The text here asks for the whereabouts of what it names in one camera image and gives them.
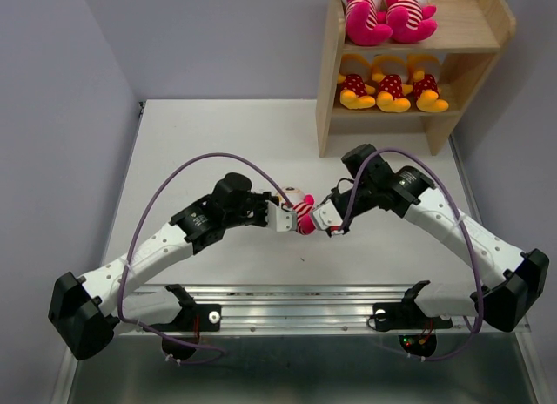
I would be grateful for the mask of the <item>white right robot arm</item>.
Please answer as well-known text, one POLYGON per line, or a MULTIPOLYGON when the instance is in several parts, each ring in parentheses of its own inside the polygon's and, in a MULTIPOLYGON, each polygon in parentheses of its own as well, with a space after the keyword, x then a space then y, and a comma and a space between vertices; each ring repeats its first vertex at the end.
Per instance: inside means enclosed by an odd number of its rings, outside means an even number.
POLYGON ((342 157, 352 188, 332 189, 313 209, 314 225, 333 236, 346 233, 354 218, 372 209, 392 212, 470 266, 473 282, 450 286, 420 281, 401 300, 376 304, 372 327, 380 332, 419 329, 427 323, 448 328, 453 317, 467 317, 513 331, 543 292, 548 256, 512 246, 467 216, 425 165, 395 172, 381 154, 364 144, 342 157))

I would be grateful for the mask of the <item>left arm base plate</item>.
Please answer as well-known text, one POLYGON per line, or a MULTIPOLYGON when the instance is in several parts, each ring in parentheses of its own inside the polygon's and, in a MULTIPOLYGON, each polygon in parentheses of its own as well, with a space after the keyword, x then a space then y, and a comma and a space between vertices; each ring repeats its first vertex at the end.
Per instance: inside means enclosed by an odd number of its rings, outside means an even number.
POLYGON ((151 324, 151 327, 163 333, 214 333, 220 330, 221 312, 222 306, 216 303, 196 304, 181 308, 170 322, 151 324))

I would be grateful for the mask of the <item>orange bear polka dot toy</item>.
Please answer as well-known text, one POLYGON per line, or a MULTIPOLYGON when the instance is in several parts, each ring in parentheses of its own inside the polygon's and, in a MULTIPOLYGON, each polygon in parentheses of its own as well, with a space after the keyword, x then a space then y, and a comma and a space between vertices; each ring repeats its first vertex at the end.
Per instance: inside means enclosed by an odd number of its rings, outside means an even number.
POLYGON ((358 54, 345 54, 341 58, 337 84, 339 102, 349 110, 364 110, 376 105, 375 88, 368 82, 372 66, 358 54))

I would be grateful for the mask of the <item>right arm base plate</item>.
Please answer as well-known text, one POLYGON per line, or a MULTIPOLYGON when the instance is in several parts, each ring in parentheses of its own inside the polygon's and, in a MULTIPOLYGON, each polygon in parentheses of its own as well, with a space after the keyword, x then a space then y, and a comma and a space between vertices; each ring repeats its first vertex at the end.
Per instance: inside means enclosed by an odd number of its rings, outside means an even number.
POLYGON ((427 317, 413 302, 386 302, 373 306, 373 313, 366 324, 375 331, 385 333, 392 330, 450 329, 451 320, 427 317))

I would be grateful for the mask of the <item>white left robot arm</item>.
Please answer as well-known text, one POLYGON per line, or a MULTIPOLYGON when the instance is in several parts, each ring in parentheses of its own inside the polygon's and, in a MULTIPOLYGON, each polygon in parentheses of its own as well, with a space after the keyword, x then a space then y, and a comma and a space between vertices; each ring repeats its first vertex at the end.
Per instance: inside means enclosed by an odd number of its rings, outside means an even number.
POLYGON ((77 360, 99 354, 122 333, 135 329, 162 339, 166 357, 183 363, 202 348, 200 335, 221 326, 218 303, 197 302, 181 285, 152 294, 135 292, 150 279, 222 240, 241 226, 276 228, 279 197, 257 193, 244 175, 231 172, 212 193, 198 199, 142 244, 104 266, 80 276, 57 278, 48 318, 77 360))

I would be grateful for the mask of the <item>white doll face down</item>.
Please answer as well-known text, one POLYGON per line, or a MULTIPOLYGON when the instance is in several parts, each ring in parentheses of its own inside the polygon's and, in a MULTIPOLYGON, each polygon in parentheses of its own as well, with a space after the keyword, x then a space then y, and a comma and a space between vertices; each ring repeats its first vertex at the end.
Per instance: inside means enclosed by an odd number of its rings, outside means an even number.
POLYGON ((437 8, 431 0, 383 0, 383 3, 394 42, 416 44, 436 32, 438 25, 433 17, 437 8))
POLYGON ((314 207, 314 198, 311 194, 305 193, 293 186, 282 187, 279 192, 278 203, 292 208, 297 213, 296 233, 309 235, 315 230, 310 212, 314 207))

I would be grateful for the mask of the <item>white glasses doll striped shirt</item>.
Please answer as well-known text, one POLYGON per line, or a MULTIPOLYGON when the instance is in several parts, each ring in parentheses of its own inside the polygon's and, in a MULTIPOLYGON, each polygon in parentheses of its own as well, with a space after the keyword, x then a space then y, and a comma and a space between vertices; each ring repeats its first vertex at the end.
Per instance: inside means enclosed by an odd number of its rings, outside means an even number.
POLYGON ((341 0, 345 7, 348 38, 358 46, 377 46, 389 40, 393 30, 380 11, 382 0, 341 0))

